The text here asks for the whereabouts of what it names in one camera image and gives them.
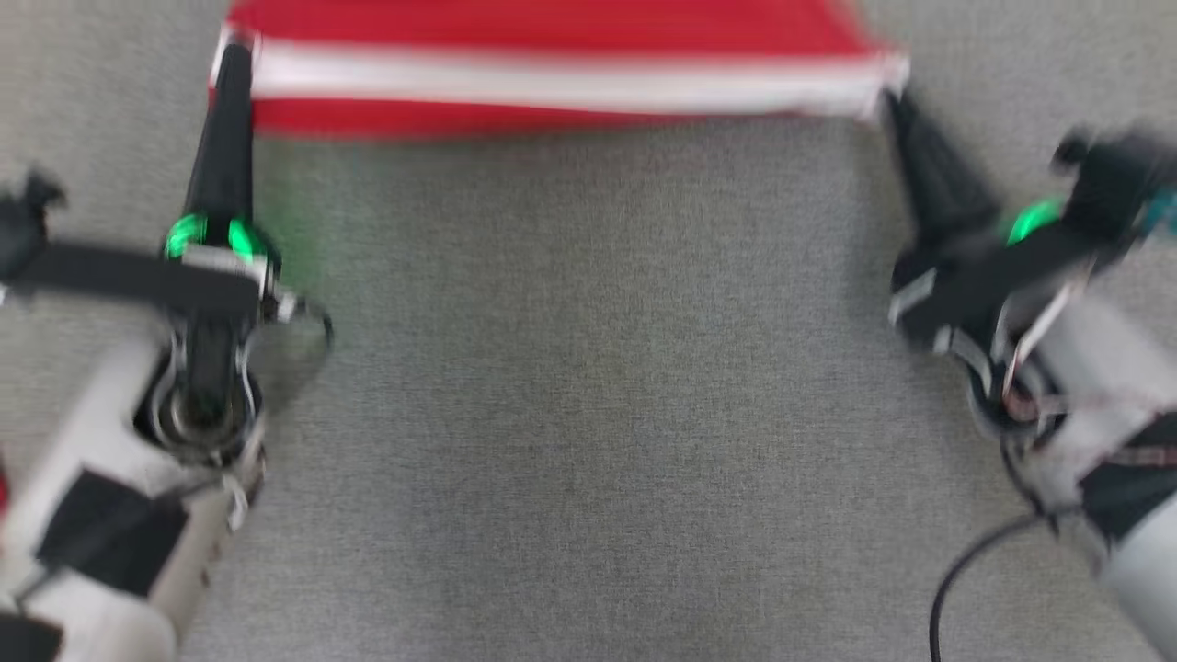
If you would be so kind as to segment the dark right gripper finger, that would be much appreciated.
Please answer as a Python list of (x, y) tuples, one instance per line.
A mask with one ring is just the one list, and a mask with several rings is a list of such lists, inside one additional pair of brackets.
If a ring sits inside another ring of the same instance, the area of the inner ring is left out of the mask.
[(992, 229), (1003, 205), (982, 168), (913, 92), (884, 100), (917, 247), (938, 250)]

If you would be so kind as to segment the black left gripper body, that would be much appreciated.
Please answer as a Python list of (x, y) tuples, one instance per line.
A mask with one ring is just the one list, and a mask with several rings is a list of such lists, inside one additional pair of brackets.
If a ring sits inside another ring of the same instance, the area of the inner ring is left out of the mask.
[(248, 313), (193, 315), (184, 332), (189, 377), (230, 377), (240, 370), (253, 331), (278, 306), (281, 258), (274, 241), (248, 213), (186, 213), (166, 234), (164, 259), (248, 282)]

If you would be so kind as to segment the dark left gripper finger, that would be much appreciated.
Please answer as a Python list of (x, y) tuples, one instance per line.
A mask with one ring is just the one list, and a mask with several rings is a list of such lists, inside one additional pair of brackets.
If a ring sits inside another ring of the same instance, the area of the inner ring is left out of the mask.
[(252, 51), (239, 41), (230, 41), (220, 53), (210, 113), (189, 172), (187, 214), (253, 216), (252, 62)]

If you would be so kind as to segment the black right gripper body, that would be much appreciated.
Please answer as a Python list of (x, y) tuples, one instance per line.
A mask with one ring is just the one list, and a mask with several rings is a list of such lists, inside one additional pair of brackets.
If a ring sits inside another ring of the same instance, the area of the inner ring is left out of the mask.
[(912, 198), (915, 239), (895, 264), (887, 323), (916, 350), (995, 315), (1015, 293), (1093, 259), (1104, 240), (1068, 221), (1062, 200), (1008, 213), (995, 201)]

